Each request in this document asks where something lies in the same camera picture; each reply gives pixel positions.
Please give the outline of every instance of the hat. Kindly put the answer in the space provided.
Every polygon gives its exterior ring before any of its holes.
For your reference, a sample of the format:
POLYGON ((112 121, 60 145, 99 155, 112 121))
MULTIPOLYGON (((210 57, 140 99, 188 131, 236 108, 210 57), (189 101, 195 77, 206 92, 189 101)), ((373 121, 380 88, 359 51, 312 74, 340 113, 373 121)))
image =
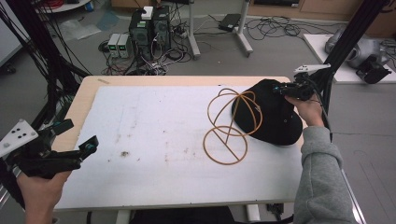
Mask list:
POLYGON ((252 132, 255 128, 254 118, 259 118, 262 113, 262 125, 250 136, 280 146, 292 145, 300 138, 303 131, 303 123, 300 117, 294 112, 294 105, 285 100, 284 96, 274 93, 273 88, 278 81, 273 79, 263 79, 246 91, 252 93, 242 93, 260 106, 255 109, 255 105, 250 101, 239 101, 235 111, 236 100, 233 102, 232 114, 234 121, 245 133, 252 132))

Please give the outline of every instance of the gray sleeve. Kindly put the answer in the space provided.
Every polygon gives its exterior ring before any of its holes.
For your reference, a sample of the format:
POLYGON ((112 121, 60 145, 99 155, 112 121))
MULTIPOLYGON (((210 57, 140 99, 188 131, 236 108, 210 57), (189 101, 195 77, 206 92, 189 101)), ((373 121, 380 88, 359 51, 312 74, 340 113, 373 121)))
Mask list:
POLYGON ((323 127, 304 129, 303 173, 294 203, 293 223, 356 223, 342 158, 323 127))

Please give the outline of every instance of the white mounting plate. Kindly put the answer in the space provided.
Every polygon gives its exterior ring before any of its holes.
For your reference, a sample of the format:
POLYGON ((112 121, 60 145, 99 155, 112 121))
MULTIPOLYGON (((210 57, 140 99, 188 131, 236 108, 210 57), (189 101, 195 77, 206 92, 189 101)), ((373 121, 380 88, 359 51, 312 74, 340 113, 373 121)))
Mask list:
POLYGON ((11 151, 25 145, 38 137, 38 133, 24 119, 20 121, 9 131, 9 133, 0 142, 0 157, 3 157, 11 151))

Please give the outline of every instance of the gray floor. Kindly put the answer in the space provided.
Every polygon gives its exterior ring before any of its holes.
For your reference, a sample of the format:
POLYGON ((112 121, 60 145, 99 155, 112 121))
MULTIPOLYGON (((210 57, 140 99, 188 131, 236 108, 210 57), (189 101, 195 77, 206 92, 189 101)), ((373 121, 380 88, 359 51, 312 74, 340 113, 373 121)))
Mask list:
MULTIPOLYGON (((103 8, 88 13, 77 9, 59 13, 59 22, 80 19, 83 25, 96 24, 108 11, 103 8)), ((209 18, 195 20, 195 27, 209 18)), ((106 68, 106 60, 98 45, 112 33, 127 32, 129 21, 116 25, 87 39, 67 41, 82 63, 95 75, 106 68)), ((205 27, 216 24, 209 21, 205 27)), ((326 27, 335 31, 338 26, 326 27)), ((284 36, 252 40, 250 57, 240 49, 233 35, 196 36, 202 57, 197 61, 169 66, 168 76, 283 76, 292 79, 292 71, 302 64, 318 63, 305 42, 297 37, 284 36)), ((13 127, 18 119, 31 122, 46 101, 46 83, 29 56, 21 51, 11 59, 16 74, 0 74, 0 136, 13 127)), ((344 157, 344 169, 367 223, 396 223, 396 88, 395 84, 341 85, 332 87, 330 120, 334 143, 344 157)), ((287 212, 292 213, 292 204, 287 212)), ((242 207, 233 206, 239 220, 245 220, 242 207)), ((261 206, 262 218, 271 218, 261 206)), ((92 223, 114 223, 115 212, 97 211, 92 223)), ((0 210, 0 223, 22 223, 22 210, 9 200, 0 210)), ((85 212, 60 213, 63 223, 85 223, 85 212)))

